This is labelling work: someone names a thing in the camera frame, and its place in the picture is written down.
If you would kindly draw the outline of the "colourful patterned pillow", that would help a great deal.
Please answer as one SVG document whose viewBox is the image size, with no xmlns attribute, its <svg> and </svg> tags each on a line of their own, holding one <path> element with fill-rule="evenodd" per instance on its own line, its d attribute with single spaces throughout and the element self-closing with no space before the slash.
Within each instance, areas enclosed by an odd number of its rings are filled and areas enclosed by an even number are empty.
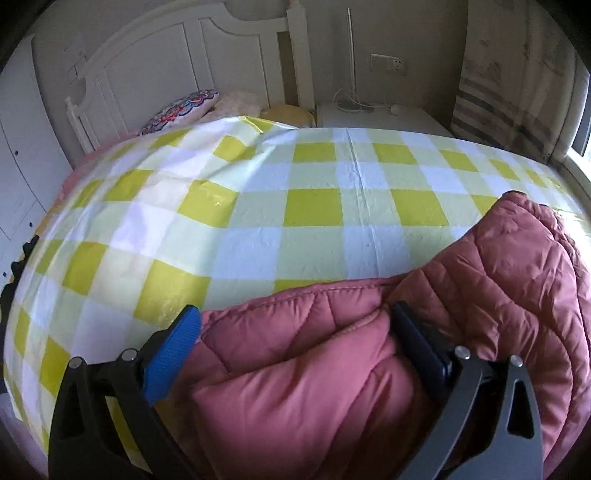
<svg viewBox="0 0 591 480">
<path fill-rule="evenodd" d="M 217 90 L 205 89 L 179 98 L 156 113 L 139 129 L 138 135 L 144 136 L 193 124 L 211 111 L 220 97 Z"/>
</svg>

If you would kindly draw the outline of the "striped grey curtain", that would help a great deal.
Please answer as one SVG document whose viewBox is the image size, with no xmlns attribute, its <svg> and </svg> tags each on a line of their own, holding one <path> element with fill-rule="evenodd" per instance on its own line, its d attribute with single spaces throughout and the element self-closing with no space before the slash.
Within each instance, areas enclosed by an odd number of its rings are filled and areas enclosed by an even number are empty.
<svg viewBox="0 0 591 480">
<path fill-rule="evenodd" d="M 561 164 L 580 127 L 589 72 L 536 1 L 472 1 L 451 130 Z"/>
</svg>

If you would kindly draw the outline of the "white bedside table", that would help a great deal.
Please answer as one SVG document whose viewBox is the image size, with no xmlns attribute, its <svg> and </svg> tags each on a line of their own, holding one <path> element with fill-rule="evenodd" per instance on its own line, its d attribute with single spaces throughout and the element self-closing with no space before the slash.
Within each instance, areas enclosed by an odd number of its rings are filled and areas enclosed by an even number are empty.
<svg viewBox="0 0 591 480">
<path fill-rule="evenodd" d="M 412 106 L 396 105 L 394 113 L 390 107 L 376 107 L 372 112 L 345 112 L 335 104 L 325 103 L 317 108 L 317 122 L 318 126 L 328 128 L 401 130 L 453 137 L 426 111 Z"/>
</svg>

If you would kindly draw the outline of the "pink quilted down jacket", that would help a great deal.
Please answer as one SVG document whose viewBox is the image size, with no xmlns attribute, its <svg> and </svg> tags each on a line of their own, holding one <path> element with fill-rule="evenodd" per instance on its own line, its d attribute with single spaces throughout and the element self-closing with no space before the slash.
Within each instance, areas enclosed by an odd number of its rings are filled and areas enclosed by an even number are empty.
<svg viewBox="0 0 591 480">
<path fill-rule="evenodd" d="M 206 312 L 172 390 L 181 449 L 207 479 L 385 478 L 429 405 L 389 333 L 398 301 L 483 359 L 524 359 L 553 472 L 590 416 L 590 244 L 518 192 L 409 272 Z"/>
</svg>

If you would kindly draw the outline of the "window with dark frame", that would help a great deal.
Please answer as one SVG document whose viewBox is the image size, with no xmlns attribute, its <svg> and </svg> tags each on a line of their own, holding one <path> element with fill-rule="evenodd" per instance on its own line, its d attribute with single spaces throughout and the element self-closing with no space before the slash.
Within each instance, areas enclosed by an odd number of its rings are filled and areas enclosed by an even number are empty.
<svg viewBox="0 0 591 480">
<path fill-rule="evenodd" d="M 577 130 L 575 139 L 572 144 L 572 148 L 581 156 L 584 157 L 586 154 L 586 150 L 590 141 L 590 123 L 591 123 L 591 84 L 588 85 L 585 102 L 584 102 L 584 109 L 581 118 L 581 122 L 579 124 L 579 128 Z"/>
</svg>

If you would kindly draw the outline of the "white wardrobe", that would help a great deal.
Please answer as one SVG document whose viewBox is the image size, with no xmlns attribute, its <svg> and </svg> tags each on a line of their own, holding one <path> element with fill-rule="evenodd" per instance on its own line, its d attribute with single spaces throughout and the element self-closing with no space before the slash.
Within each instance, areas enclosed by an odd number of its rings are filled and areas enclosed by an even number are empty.
<svg viewBox="0 0 591 480">
<path fill-rule="evenodd" d="M 1 73 L 1 283 L 72 172 L 37 82 L 32 35 Z"/>
</svg>

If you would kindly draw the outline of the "yellow pillow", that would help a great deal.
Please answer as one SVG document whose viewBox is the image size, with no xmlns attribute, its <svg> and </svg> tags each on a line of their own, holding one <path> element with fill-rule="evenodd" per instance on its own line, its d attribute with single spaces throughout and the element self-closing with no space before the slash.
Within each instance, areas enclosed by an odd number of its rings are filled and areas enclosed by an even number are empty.
<svg viewBox="0 0 591 480">
<path fill-rule="evenodd" d="M 297 128 L 311 128 L 317 126 L 315 116 L 307 109 L 294 105 L 274 105 L 260 113 L 260 117 L 273 122 L 291 125 Z"/>
</svg>

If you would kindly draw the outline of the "yellow white checkered bedsheet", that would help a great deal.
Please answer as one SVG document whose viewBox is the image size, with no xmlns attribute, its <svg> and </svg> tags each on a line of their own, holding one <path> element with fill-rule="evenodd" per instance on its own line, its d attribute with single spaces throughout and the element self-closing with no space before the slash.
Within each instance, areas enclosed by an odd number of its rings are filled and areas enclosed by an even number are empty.
<svg viewBox="0 0 591 480">
<path fill-rule="evenodd" d="M 590 250 L 590 210 L 558 171 L 433 134 L 233 117 L 103 150 L 45 216 L 10 309 L 4 375 L 40 449 L 67 360 L 142 345 L 185 304 L 390 277 L 459 239 L 505 192 Z"/>
</svg>

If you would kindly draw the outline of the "white wooden headboard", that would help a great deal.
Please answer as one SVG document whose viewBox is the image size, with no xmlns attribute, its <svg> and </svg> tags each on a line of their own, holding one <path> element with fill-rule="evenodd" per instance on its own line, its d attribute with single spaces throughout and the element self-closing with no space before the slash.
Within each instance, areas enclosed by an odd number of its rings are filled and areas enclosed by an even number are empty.
<svg viewBox="0 0 591 480">
<path fill-rule="evenodd" d="M 84 153 L 134 133 L 170 102 L 196 90 L 256 94 L 264 107 L 287 102 L 315 108 L 304 5 L 279 18 L 245 21 L 222 2 L 175 1 L 112 35 L 78 75 L 80 103 L 65 101 Z"/>
</svg>

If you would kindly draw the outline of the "white upright lamp pole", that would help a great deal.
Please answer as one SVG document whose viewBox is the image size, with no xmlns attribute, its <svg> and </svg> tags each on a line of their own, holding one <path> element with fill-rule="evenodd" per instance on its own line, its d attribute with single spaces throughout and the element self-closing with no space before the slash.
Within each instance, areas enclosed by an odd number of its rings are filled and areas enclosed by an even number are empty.
<svg viewBox="0 0 591 480">
<path fill-rule="evenodd" d="M 351 93 L 351 102 L 356 100 L 356 54 L 355 54 L 355 36 L 353 35 L 353 13 L 351 7 L 346 9 L 346 22 L 348 23 L 349 39 L 349 93 Z"/>
</svg>

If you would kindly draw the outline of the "white wall socket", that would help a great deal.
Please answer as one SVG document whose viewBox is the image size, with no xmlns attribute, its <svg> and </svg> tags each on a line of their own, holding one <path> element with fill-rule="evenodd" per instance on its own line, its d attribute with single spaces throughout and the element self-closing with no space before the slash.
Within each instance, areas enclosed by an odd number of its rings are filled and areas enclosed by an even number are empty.
<svg viewBox="0 0 591 480">
<path fill-rule="evenodd" d="M 405 76 L 406 61 L 396 56 L 371 53 L 370 70 L 375 73 Z"/>
</svg>

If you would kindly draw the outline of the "cream fluffy pillow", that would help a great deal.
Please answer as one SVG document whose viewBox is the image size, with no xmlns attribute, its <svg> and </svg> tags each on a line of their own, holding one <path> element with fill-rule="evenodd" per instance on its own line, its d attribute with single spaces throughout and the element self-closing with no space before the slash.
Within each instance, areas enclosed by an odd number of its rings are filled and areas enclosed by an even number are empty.
<svg viewBox="0 0 591 480">
<path fill-rule="evenodd" d="M 204 115 L 204 117 L 198 120 L 198 123 L 208 123 L 222 118 L 236 116 L 259 117 L 259 114 L 262 113 L 263 109 L 263 101 L 261 101 L 256 94 L 243 91 L 230 92 L 221 95 L 219 101 Z"/>
</svg>

